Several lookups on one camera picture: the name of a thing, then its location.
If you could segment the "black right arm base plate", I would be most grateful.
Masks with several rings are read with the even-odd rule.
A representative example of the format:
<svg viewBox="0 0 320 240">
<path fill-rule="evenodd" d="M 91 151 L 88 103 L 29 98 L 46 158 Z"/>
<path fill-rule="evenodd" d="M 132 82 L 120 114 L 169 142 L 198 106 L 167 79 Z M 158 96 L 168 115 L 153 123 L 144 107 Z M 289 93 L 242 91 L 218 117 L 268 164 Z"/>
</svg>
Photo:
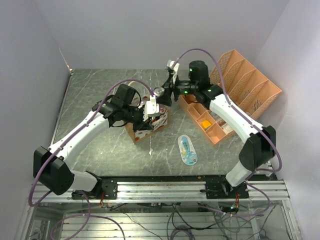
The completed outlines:
<svg viewBox="0 0 320 240">
<path fill-rule="evenodd" d="M 236 199 L 236 197 L 247 199 L 249 197 L 245 183 L 232 187 L 227 181 L 206 182 L 200 192 L 205 193 L 207 199 Z"/>
</svg>

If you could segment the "purple Fanta can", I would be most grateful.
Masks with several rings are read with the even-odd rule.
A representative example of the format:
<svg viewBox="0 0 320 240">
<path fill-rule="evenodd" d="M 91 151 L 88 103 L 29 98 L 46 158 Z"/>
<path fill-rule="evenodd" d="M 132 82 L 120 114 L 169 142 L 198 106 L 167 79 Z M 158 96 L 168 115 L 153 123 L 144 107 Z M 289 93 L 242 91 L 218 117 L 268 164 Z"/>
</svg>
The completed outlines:
<svg viewBox="0 0 320 240">
<path fill-rule="evenodd" d="M 155 88 L 154 88 L 153 94 L 154 94 L 157 98 L 159 98 L 159 97 L 161 97 L 161 96 L 163 96 L 163 95 L 165 94 L 165 91 L 166 91 L 166 90 L 165 90 L 163 87 L 158 86 L 158 87 L 155 87 Z"/>
</svg>

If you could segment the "watermelon canvas bag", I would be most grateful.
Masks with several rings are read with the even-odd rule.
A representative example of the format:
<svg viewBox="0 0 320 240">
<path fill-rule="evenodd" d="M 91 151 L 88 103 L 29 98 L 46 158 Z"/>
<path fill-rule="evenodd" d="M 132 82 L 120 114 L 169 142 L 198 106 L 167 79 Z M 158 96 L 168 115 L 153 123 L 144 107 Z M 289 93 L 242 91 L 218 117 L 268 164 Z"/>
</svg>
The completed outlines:
<svg viewBox="0 0 320 240">
<path fill-rule="evenodd" d="M 134 144 L 141 142 L 147 137 L 164 129 L 169 124 L 169 110 L 157 102 L 159 94 L 164 93 L 161 87 L 151 90 L 151 88 L 141 80 L 128 79 L 131 87 L 134 83 L 140 83 L 147 90 L 147 95 L 141 96 L 137 91 L 137 109 L 142 111 L 142 121 L 139 123 L 126 122 L 124 127 Z"/>
</svg>

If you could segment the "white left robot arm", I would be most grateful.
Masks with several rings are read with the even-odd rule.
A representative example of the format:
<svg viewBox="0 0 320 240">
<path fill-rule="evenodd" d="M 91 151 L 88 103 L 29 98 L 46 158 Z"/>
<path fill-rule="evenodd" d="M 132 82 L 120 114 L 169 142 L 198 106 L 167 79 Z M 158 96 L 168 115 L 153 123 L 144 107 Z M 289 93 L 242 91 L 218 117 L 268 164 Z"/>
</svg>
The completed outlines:
<svg viewBox="0 0 320 240">
<path fill-rule="evenodd" d="M 114 127 L 115 122 L 131 123 L 133 130 L 152 130 L 152 120 L 159 114 L 159 103 L 154 91 L 149 99 L 132 105 L 138 93 L 124 81 L 115 84 L 117 91 L 98 101 L 73 130 L 50 147 L 38 147 L 33 153 L 33 177 L 35 183 L 48 188 L 49 193 L 60 196 L 69 190 L 84 191 L 91 198 L 98 198 L 103 191 L 103 180 L 91 171 L 75 171 L 69 162 L 101 132 Z"/>
</svg>

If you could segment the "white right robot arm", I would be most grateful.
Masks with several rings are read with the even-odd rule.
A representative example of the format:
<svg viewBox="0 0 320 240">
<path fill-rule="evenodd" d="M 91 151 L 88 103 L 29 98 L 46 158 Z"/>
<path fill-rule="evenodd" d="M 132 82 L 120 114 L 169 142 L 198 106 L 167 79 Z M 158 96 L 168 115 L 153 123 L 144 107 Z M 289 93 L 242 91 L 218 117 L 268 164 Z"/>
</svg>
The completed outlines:
<svg viewBox="0 0 320 240">
<path fill-rule="evenodd" d="M 240 137 L 244 145 L 238 155 L 238 162 L 226 174 L 226 182 L 220 186 L 221 194 L 231 198 L 238 192 L 238 185 L 248 180 L 261 165 L 275 156 L 276 130 L 250 118 L 224 94 L 220 86 L 212 84 L 204 61 L 189 63 L 188 80 L 179 79 L 178 68 L 176 61 L 168 61 L 169 77 L 161 86 L 164 92 L 156 101 L 171 106 L 171 97 L 177 100 L 181 95 L 193 95 L 198 103 L 221 117 Z"/>
</svg>

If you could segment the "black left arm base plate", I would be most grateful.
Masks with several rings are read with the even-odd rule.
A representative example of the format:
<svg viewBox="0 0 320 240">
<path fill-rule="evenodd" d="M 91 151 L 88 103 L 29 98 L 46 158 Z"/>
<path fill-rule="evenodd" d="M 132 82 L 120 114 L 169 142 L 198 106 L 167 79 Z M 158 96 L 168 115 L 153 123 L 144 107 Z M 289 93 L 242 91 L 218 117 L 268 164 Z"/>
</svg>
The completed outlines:
<svg viewBox="0 0 320 240">
<path fill-rule="evenodd" d="M 85 199 L 83 191 L 90 200 L 115 200 L 118 195 L 118 184 L 114 177 L 79 178 L 70 186 L 73 200 Z"/>
</svg>

